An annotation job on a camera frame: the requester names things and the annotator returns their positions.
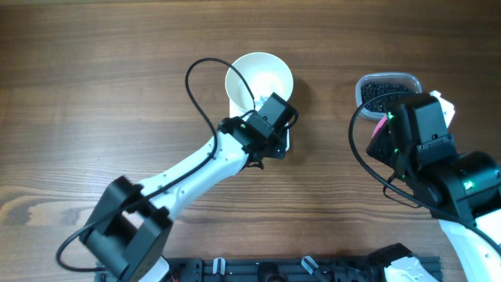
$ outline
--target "white bowl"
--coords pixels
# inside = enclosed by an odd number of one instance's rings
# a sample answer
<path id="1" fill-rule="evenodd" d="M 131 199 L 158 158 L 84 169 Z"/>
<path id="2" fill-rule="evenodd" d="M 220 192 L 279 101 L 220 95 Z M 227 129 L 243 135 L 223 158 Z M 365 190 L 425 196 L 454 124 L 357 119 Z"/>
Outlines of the white bowl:
<path id="1" fill-rule="evenodd" d="M 261 108 L 272 93 L 286 101 L 290 98 L 294 79 L 289 67 L 279 57 L 265 52 L 253 52 L 241 56 L 233 66 L 243 75 L 254 94 L 256 110 Z M 251 95 L 231 68 L 226 73 L 225 86 L 230 100 L 230 116 L 245 114 L 253 109 Z"/>

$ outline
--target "wire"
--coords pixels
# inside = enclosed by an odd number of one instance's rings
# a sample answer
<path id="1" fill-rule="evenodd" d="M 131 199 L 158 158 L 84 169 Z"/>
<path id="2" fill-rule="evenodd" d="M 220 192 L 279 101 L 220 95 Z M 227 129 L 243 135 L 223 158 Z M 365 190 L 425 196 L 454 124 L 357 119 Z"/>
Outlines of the wire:
<path id="1" fill-rule="evenodd" d="M 388 183 L 392 183 L 392 182 L 393 182 L 393 180 L 395 180 L 396 178 L 397 178 L 397 174 L 393 172 L 393 174 L 392 174 L 390 177 L 388 177 L 388 179 L 386 179 L 386 181 L 387 181 Z M 393 198 L 393 197 L 391 197 L 391 196 L 388 196 L 388 195 L 386 194 L 386 189 L 387 189 L 387 186 L 383 186 L 383 195 L 384 195 L 387 199 L 390 199 L 390 200 L 392 200 L 392 201 L 396 201 L 397 203 L 399 203 L 399 204 L 403 204 L 403 205 L 405 205 L 405 206 L 407 206 L 407 207 L 409 207 L 409 208 L 421 208 L 421 206 L 420 206 L 420 205 L 415 205 L 415 206 L 413 206 L 413 205 L 410 205 L 410 204 L 404 203 L 404 202 L 402 202 L 402 201 L 399 201 L 399 200 L 397 200 L 397 199 L 395 199 L 395 198 Z"/>
<path id="2" fill-rule="evenodd" d="M 299 113 L 297 111 L 294 112 L 294 120 L 289 124 L 289 125 L 286 125 L 283 130 L 287 130 L 289 128 L 292 128 L 295 124 L 296 124 L 296 121 L 299 119 Z"/>
<path id="3" fill-rule="evenodd" d="M 355 145 L 355 141 L 353 140 L 353 131 L 354 131 L 354 128 L 355 128 L 355 122 L 357 120 L 357 118 L 359 117 L 360 115 L 360 112 L 362 111 L 362 109 L 370 102 L 373 102 L 375 101 L 376 99 L 379 99 L 379 98 L 382 98 L 382 97 L 385 97 L 385 96 L 390 96 L 390 95 L 397 95 L 397 94 L 402 94 L 402 92 L 392 92 L 392 93 L 386 93 L 386 94 L 382 94 L 380 96 L 377 96 L 377 97 L 374 97 L 368 101 L 366 101 L 365 103 L 363 103 L 362 105 L 360 105 L 360 107 L 354 112 L 353 116 L 351 117 L 351 120 L 350 120 L 350 125 L 348 127 L 348 142 L 350 143 L 350 147 L 351 147 L 351 151 L 353 153 L 353 155 L 355 156 L 355 158 L 357 159 L 357 161 L 360 163 L 360 165 L 373 177 L 375 178 L 377 181 L 379 181 L 380 183 L 382 183 L 384 186 L 386 186 L 388 189 L 394 191 L 395 193 L 397 193 L 399 196 L 402 196 L 404 197 L 405 199 L 409 200 L 409 201 L 412 201 L 416 204 L 419 204 L 421 206 L 423 206 L 424 208 L 427 208 L 429 209 L 430 211 L 433 211 L 434 213 L 436 214 L 439 214 L 445 218 L 447 218 L 449 221 L 451 222 L 456 222 L 456 223 L 459 223 L 460 225 L 464 226 L 466 229 L 469 229 L 471 230 L 473 233 L 477 234 L 480 238 L 484 239 L 497 253 L 498 255 L 501 257 L 501 246 L 499 246 L 498 244 L 495 243 L 495 241 L 493 239 L 491 239 L 491 237 L 487 236 L 487 234 L 485 234 L 484 232 L 482 232 L 480 229 L 478 229 L 476 226 L 460 219 L 459 217 L 451 214 L 451 213 L 448 213 L 446 211 L 442 211 L 441 209 L 439 208 L 436 208 L 436 207 L 433 207 L 429 204 L 426 204 L 422 201 L 419 201 L 417 200 L 416 198 L 414 198 L 413 196 L 411 196 L 410 194 L 406 193 L 405 191 L 403 190 L 400 190 L 397 186 L 394 186 L 393 184 L 390 184 L 388 181 L 384 180 L 384 178 L 377 174 L 377 172 L 375 172 L 363 159 L 362 157 L 360 156 L 359 152 L 357 151 L 357 148 L 356 148 L 356 145 Z"/>
<path id="4" fill-rule="evenodd" d="M 71 234 L 71 236 L 69 236 L 60 246 L 59 248 L 57 249 L 57 252 L 56 252 L 56 261 L 57 261 L 57 264 L 61 267 L 63 267 L 64 269 L 66 270 L 70 270 L 70 271 L 73 271 L 73 272 L 79 272 L 79 273 L 87 273 L 87 272 L 98 272 L 98 271 L 105 271 L 104 267 L 94 267 L 94 268 L 79 268 L 79 267 L 74 267 L 74 266 L 69 266 L 67 265 L 65 262 L 63 262 L 62 260 L 62 255 L 63 255 L 63 251 L 64 249 L 75 239 L 77 239 L 80 235 L 82 235 L 84 232 L 90 230 L 92 227 L 94 226 L 97 226 L 98 224 L 100 224 L 101 222 L 104 222 L 110 218 L 113 218 L 114 216 L 116 215 L 119 215 L 121 214 L 122 212 L 124 212 L 125 210 L 135 210 L 136 208 L 138 208 L 141 204 L 145 203 L 146 201 L 148 201 L 149 199 L 157 196 L 157 195 L 160 195 L 161 193 L 163 193 L 164 191 L 168 190 L 169 188 L 173 187 L 174 185 L 180 183 L 182 180 L 188 178 L 190 175 L 192 175 L 193 173 L 195 173 L 196 171 L 198 171 L 199 169 L 201 169 L 207 162 L 209 162 L 215 155 L 216 153 L 216 150 L 218 148 L 218 135 L 217 135 L 217 132 L 214 128 L 214 126 L 212 125 L 211 121 L 209 120 L 209 118 L 207 117 L 207 115 L 204 113 L 204 111 L 202 110 L 202 108 L 200 107 L 200 105 L 196 102 L 195 98 L 193 97 L 193 94 L 191 93 L 191 90 L 189 89 L 189 74 L 191 73 L 192 69 L 199 63 L 202 63 L 202 62 L 206 62 L 206 61 L 214 61 L 214 62 L 219 62 L 219 63 L 223 63 L 225 64 L 226 66 L 230 67 L 232 70 L 234 70 L 236 72 L 236 74 L 238 74 L 238 76 L 240 77 L 240 79 L 242 79 L 243 83 L 245 84 L 245 86 L 247 87 L 247 90 L 249 91 L 249 94 L 250 94 L 250 97 L 252 98 L 252 101 L 254 103 L 254 110 L 250 110 L 249 112 L 247 112 L 247 114 L 249 114 L 250 112 L 252 111 L 255 111 L 255 102 L 254 102 L 254 95 L 252 94 L 252 91 L 251 91 L 251 88 L 249 87 L 249 85 L 247 84 L 245 78 L 243 78 L 243 75 L 231 64 L 231 63 L 228 63 L 224 60 L 221 60 L 221 59 L 217 59 L 217 58 L 204 58 L 204 59 L 200 59 L 198 61 L 196 61 L 195 63 L 193 63 L 191 66 L 189 66 L 187 72 L 186 72 L 186 76 L 185 76 L 185 87 L 186 87 L 186 91 L 188 92 L 188 96 L 189 98 L 191 99 L 193 105 L 195 106 L 195 108 L 198 110 L 198 112 L 200 113 L 200 115 L 202 115 L 202 118 L 204 118 L 205 122 L 207 123 L 207 125 L 209 125 L 209 128 L 211 129 L 211 132 L 212 132 L 212 136 L 214 137 L 214 145 L 212 147 L 212 151 L 207 155 L 207 157 L 202 161 L 200 162 L 196 167 L 192 168 L 190 171 L 188 171 L 187 173 L 185 173 L 184 175 L 181 175 L 179 176 L 176 180 L 173 180 L 171 183 L 167 184 L 166 186 L 160 188 L 159 190 L 151 193 L 151 194 L 148 194 L 147 196 L 145 196 L 144 198 L 142 198 L 141 200 L 139 201 L 136 201 L 134 203 L 131 203 L 131 204 L 128 204 L 127 206 L 123 207 L 123 208 L 118 208 L 114 211 L 111 211 L 109 213 L 107 213 L 106 215 L 104 215 L 101 219 L 99 220 L 96 220 L 94 222 L 91 222 L 89 223 L 88 225 L 86 226 L 83 226 L 82 228 L 80 228 L 77 232 Z"/>
<path id="5" fill-rule="evenodd" d="M 245 117 L 246 117 L 247 115 L 249 115 L 250 113 L 257 113 L 257 111 L 256 111 L 256 110 L 249 110 L 249 111 L 248 111 L 248 112 L 246 112 L 245 114 L 242 114 L 242 115 L 240 116 L 240 118 L 245 118 Z"/>

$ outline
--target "black bracket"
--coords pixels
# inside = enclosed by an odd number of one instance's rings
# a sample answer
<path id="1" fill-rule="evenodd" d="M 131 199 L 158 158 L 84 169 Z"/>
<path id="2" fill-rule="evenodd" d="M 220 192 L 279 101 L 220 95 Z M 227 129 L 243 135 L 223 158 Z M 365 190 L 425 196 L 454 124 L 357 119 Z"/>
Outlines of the black bracket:
<path id="1" fill-rule="evenodd" d="M 384 267 L 391 261 L 411 255 L 401 244 L 380 249 L 369 256 L 315 258 L 319 271 L 333 282 L 383 282 Z M 439 257 L 419 257 L 423 268 L 442 281 Z M 179 282 L 256 282 L 263 263 L 273 264 L 276 273 L 290 282 L 318 282 L 301 265 L 301 259 L 226 259 L 225 267 L 214 273 L 214 260 L 200 258 L 166 258 L 169 273 L 166 281 Z M 95 282 L 117 282 L 107 272 L 96 274 Z"/>
<path id="2" fill-rule="evenodd" d="M 456 156 L 456 144 L 454 136 L 432 136 L 432 140 L 416 146 L 416 163 L 418 167 L 433 164 L 444 159 L 444 156 Z"/>
<path id="3" fill-rule="evenodd" d="M 104 191 L 86 224 L 140 201 L 143 198 L 141 189 L 124 176 L 114 180 Z M 80 235 L 80 241 L 106 270 L 123 282 L 138 281 L 153 267 L 162 254 L 172 227 L 167 209 L 157 209 L 149 201 L 127 212 L 138 212 L 144 218 L 138 229 L 120 214 Z"/>
<path id="4" fill-rule="evenodd" d="M 273 93 L 258 112 L 244 121 L 241 117 L 225 118 L 218 130 L 231 134 L 249 153 L 249 162 L 263 157 L 285 158 L 287 148 L 287 122 L 297 111 L 284 99 Z"/>

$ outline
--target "wood grain surface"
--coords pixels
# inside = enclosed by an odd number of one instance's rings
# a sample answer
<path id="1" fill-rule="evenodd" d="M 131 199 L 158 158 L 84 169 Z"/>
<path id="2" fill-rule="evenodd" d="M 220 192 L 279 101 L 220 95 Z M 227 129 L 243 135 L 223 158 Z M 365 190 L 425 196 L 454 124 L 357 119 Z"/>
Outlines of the wood grain surface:
<path id="1" fill-rule="evenodd" d="M 456 105 L 459 151 L 501 161 L 498 1 L 190 1 L 0 7 L 0 280 L 90 281 L 55 264 L 106 185 L 139 181 L 200 148 L 210 131 L 187 67 L 270 52 L 294 74 L 301 114 L 285 160 L 245 169 L 187 208 L 167 257 L 365 255 L 402 242 L 465 281 L 438 222 L 384 198 L 355 162 L 348 122 L 364 74 L 404 71 Z M 226 68 L 190 78 L 210 119 L 228 114 Z M 364 150 L 375 126 L 360 121 Z M 367 158 L 382 175 L 389 169 Z M 65 260 L 91 266 L 78 243 Z"/>

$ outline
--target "green led light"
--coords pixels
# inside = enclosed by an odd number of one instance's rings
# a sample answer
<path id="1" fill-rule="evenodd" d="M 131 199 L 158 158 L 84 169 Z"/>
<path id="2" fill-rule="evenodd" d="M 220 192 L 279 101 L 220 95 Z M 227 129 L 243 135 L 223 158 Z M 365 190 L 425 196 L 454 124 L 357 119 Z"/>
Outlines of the green led light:
<path id="1" fill-rule="evenodd" d="M 471 181 L 466 181 L 463 183 L 463 186 L 465 190 L 469 190 L 471 187 L 475 187 L 475 184 Z"/>

